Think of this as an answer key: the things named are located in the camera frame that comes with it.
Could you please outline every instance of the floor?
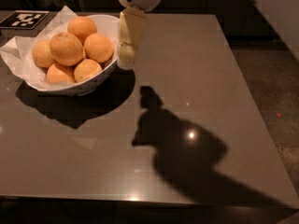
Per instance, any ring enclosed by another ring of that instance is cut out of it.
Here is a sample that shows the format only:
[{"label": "floor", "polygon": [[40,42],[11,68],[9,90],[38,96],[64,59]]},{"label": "floor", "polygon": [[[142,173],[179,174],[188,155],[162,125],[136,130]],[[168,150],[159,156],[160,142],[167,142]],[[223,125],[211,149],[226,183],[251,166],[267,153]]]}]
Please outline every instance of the floor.
[{"label": "floor", "polygon": [[[263,120],[273,138],[292,183],[299,194],[299,62],[279,40],[230,42]],[[0,202],[0,224],[7,223],[181,223],[184,210],[168,210],[142,218],[138,209],[123,203]],[[196,223],[207,223],[199,220]],[[220,219],[215,223],[224,223]],[[299,223],[299,213],[278,218],[278,224]]]},{"label": "floor", "polygon": [[[299,62],[279,40],[232,41],[231,49],[299,194]],[[279,224],[299,223],[299,213]]]}]

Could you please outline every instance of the table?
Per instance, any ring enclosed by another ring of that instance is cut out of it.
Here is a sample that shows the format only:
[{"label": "table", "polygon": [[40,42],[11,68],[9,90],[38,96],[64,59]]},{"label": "table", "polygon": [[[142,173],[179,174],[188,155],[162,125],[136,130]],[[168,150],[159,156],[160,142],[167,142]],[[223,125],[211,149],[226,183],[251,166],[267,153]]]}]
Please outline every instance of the table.
[{"label": "table", "polygon": [[148,19],[134,70],[86,96],[37,92],[1,61],[0,195],[297,209],[216,17]]}]

